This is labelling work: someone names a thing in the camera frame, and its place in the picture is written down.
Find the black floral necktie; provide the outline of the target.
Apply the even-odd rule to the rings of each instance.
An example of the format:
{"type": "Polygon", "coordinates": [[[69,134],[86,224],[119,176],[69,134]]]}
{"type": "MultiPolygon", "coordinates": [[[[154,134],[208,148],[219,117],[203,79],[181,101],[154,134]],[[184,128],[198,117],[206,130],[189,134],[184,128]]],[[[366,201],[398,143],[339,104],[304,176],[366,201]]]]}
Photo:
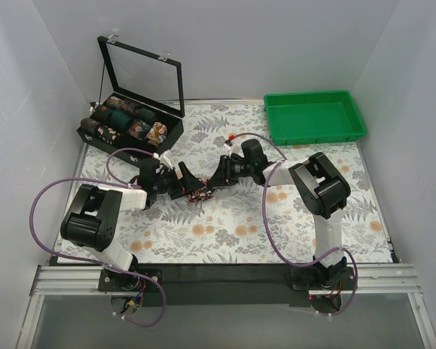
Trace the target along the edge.
{"type": "Polygon", "coordinates": [[[197,203],[202,201],[208,201],[214,197],[215,189],[210,186],[209,181],[206,178],[201,178],[202,186],[199,189],[193,190],[188,194],[187,198],[189,202],[197,203]]]}

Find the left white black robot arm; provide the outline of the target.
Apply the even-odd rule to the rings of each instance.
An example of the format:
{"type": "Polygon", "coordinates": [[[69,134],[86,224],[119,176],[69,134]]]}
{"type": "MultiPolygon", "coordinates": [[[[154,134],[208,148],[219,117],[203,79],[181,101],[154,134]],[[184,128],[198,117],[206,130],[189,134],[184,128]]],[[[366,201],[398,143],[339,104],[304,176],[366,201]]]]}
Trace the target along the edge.
{"type": "Polygon", "coordinates": [[[134,255],[115,237],[119,213],[149,209],[161,194],[170,199],[186,196],[192,201],[213,196],[207,181],[195,177],[184,163],[179,163],[179,170],[180,176],[174,167],[149,158],[141,161],[139,174],[125,187],[81,185],[62,222],[62,239],[89,251],[101,263],[118,268],[115,282],[123,290],[135,289],[140,273],[133,268],[134,255]]]}

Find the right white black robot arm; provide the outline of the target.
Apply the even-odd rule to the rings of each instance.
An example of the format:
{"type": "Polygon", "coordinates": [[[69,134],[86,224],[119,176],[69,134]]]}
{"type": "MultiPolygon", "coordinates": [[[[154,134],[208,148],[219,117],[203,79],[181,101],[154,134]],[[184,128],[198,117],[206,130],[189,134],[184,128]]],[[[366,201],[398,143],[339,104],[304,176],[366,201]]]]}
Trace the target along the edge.
{"type": "Polygon", "coordinates": [[[291,266],[289,277],[294,286],[330,289],[342,282],[347,272],[347,258],[342,247],[341,220],[351,194],[350,186],[324,153],[316,153],[297,163],[284,159],[274,163],[267,159],[258,140],[241,144],[243,154],[230,152],[221,156],[209,186],[225,187],[250,177],[263,187],[262,218],[268,240],[277,256],[291,266]],[[315,224],[315,253],[311,262],[295,263],[277,248],[266,213],[266,196],[270,186],[294,185],[302,203],[312,214],[315,224]]]}

